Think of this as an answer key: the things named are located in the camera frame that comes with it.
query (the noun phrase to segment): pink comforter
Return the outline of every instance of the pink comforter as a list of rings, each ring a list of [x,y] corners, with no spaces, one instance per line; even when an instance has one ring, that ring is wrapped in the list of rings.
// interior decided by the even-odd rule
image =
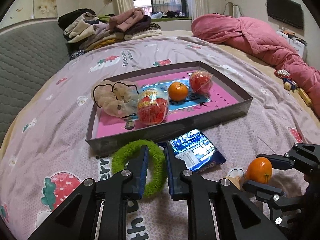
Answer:
[[[250,17],[233,18],[207,14],[192,22],[195,37],[213,43],[224,43],[257,57],[275,69],[287,70],[312,100],[320,117],[320,71],[308,66],[287,41],[272,27]]]

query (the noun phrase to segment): pink mat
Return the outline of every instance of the pink mat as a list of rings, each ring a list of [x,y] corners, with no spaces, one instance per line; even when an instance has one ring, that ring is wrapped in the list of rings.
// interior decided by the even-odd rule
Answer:
[[[156,84],[156,83],[158,84],[163,83],[163,84],[166,84],[166,86],[169,86],[170,82],[168,82],[168,80],[183,82],[183,80],[188,80],[189,73],[190,71],[157,76],[153,78],[139,80],[137,81],[137,84],[140,87],[144,87],[147,84]],[[216,110],[219,108],[223,108],[223,107],[238,103],[238,101],[232,95],[230,95],[222,87],[220,87],[218,84],[215,84],[215,83],[211,87],[210,95],[211,95],[210,101],[204,103],[203,105],[191,104],[187,106],[182,106],[182,108],[171,106],[172,110],[170,110],[169,108],[168,116],[165,122],[172,122],[178,119],[187,118],[192,115],[202,114],[208,111]],[[98,125],[97,138],[120,134],[120,133],[126,133],[126,132],[147,127],[146,125],[143,125],[138,120],[136,120],[134,121],[134,128],[132,130],[126,130],[125,124],[126,124],[126,121],[124,119],[110,116],[106,114],[104,111],[102,111],[100,115],[99,125]]]

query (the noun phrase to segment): red candy bag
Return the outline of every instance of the red candy bag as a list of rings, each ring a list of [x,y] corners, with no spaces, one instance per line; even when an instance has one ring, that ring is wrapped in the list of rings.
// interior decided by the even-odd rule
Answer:
[[[278,77],[278,78],[291,78],[291,75],[288,71],[284,70],[284,69],[280,69],[280,70],[276,70],[275,71],[275,75]]]
[[[169,95],[166,88],[150,88],[138,97],[137,116],[146,125],[163,122],[168,113]]]
[[[199,95],[208,94],[213,85],[212,74],[207,71],[197,70],[189,78],[192,92]]]

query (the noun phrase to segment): white cabinet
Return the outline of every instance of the white cabinet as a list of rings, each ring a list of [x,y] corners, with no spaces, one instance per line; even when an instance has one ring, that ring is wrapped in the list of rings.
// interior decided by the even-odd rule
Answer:
[[[277,31],[277,34],[284,37],[286,41],[297,50],[297,53],[302,57],[303,61],[307,59],[307,46],[302,42],[295,40],[295,38],[290,39],[287,34]]]
[[[307,46],[305,46],[303,43],[301,43],[300,41],[293,39],[290,39],[290,43],[289,43],[292,47],[294,47],[298,54],[300,55],[300,57],[302,57],[302,59],[304,61],[306,61],[307,58]]]
[[[277,31],[277,34],[282,36],[282,37],[284,37],[286,39],[286,41],[290,44],[290,39],[289,39],[287,34],[284,34],[284,33],[280,32],[280,31]]]

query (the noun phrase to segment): mandarin orange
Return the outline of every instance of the mandarin orange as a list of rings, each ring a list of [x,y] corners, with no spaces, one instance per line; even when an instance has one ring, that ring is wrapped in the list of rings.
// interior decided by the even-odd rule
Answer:
[[[182,101],[185,99],[188,95],[188,87],[185,84],[182,84],[181,82],[173,82],[169,88],[169,97],[173,101]]]
[[[272,175],[271,162],[264,157],[254,159],[245,173],[246,179],[253,180],[262,184],[268,184]]]

